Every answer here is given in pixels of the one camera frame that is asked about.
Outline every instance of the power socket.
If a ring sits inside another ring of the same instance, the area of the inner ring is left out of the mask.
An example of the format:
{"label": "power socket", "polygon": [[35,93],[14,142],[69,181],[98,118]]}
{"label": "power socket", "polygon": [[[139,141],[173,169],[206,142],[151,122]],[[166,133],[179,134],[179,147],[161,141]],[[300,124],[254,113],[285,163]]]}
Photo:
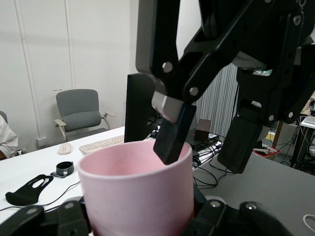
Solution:
{"label": "power socket", "polygon": [[47,138],[45,136],[42,138],[38,138],[36,139],[36,142],[39,147],[45,146],[47,145]]}

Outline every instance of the vertical blind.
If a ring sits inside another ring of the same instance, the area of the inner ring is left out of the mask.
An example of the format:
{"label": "vertical blind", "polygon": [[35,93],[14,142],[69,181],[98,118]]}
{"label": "vertical blind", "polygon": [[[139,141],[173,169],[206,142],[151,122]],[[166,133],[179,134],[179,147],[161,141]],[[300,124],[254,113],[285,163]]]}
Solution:
{"label": "vertical blind", "polygon": [[197,121],[211,120],[211,133],[226,136],[235,115],[233,104],[237,90],[236,72],[237,67],[233,64],[224,67],[196,102]]}

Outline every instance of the black monitor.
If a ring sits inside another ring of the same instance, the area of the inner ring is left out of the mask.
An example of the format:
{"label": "black monitor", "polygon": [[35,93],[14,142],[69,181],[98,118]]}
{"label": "black monitor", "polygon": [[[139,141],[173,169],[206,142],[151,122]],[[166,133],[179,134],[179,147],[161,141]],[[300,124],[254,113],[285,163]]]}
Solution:
{"label": "black monitor", "polygon": [[154,82],[148,76],[139,73],[128,75],[125,143],[144,140],[162,121],[151,105],[154,91]]}

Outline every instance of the white mouse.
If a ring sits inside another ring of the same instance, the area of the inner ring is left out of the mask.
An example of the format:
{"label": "white mouse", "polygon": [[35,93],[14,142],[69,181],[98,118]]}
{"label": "white mouse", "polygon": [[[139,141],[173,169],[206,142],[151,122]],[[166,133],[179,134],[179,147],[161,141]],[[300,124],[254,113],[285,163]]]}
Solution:
{"label": "white mouse", "polygon": [[67,155],[69,153],[71,153],[71,144],[70,143],[61,144],[58,150],[58,154]]}

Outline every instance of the white shirt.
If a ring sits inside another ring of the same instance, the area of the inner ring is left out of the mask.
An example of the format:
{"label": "white shirt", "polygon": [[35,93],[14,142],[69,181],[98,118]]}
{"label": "white shirt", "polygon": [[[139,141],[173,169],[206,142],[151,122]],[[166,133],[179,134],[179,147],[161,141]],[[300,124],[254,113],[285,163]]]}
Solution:
{"label": "white shirt", "polygon": [[9,158],[18,146],[18,136],[10,129],[0,115],[0,151]]}

